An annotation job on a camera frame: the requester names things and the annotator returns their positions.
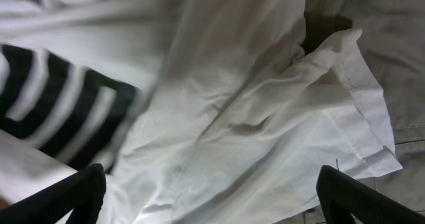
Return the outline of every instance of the white fabric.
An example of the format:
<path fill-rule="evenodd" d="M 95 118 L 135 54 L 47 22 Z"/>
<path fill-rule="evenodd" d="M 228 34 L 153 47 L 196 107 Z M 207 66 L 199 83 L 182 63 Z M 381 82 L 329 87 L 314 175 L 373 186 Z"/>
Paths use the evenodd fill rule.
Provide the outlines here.
<path fill-rule="evenodd" d="M 354 178 L 401 168 L 360 30 L 303 58 L 305 0 L 184 0 L 174 33 L 180 1 L 52 0 L 39 17 L 0 21 L 2 41 L 48 48 L 134 86 L 151 88 L 166 57 L 108 177 L 99 223 L 274 223 L 318 204 L 322 165 L 338 160 Z M 72 173 L 9 143 L 1 155 L 13 158 L 0 158 L 9 201 Z"/>

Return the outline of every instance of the black and white striped fabric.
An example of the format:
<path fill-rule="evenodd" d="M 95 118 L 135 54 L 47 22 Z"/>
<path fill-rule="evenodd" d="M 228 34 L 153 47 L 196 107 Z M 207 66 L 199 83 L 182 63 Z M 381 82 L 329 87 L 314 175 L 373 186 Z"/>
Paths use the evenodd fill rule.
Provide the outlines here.
<path fill-rule="evenodd" d="M 1 47 L 0 129 L 80 170 L 108 169 L 141 91 L 44 50 Z"/>

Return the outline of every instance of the white cloth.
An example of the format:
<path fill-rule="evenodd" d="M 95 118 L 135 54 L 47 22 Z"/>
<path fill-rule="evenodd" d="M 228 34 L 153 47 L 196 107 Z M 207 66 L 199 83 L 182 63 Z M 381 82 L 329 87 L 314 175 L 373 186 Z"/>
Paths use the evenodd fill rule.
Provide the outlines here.
<path fill-rule="evenodd" d="M 130 39 L 145 24 L 134 18 L 168 21 L 177 14 L 176 1 L 99 0 L 0 21 L 3 41 L 48 47 L 75 63 L 83 63 L 78 54 L 84 53 L 117 78 L 126 75 L 114 64 L 128 56 L 108 49 L 115 39 L 128 44 L 122 52 L 139 42 L 152 48 L 130 52 L 135 66 L 150 51 L 167 55 L 150 107 L 108 177 L 99 223 L 274 223 L 318 204 L 322 165 L 338 160 L 354 178 L 401 168 L 382 89 L 356 45 L 360 31 L 334 34 L 302 58 L 305 0 L 184 0 L 177 32 L 166 36 L 173 37 L 169 53 L 156 45 L 156 35 L 164 33 L 155 25 L 146 30 L 152 39 Z M 128 17 L 134 19 L 129 26 L 108 22 Z M 154 55 L 155 64 L 165 55 Z M 0 194 L 13 202 L 31 194 L 19 194 L 26 185 L 40 190 L 71 173 L 57 169 L 49 178 L 49 168 L 39 175 L 49 182 L 25 181 L 33 171 L 23 166 L 42 163 L 28 162 L 25 153 L 2 153 L 24 170 L 0 168 Z"/>

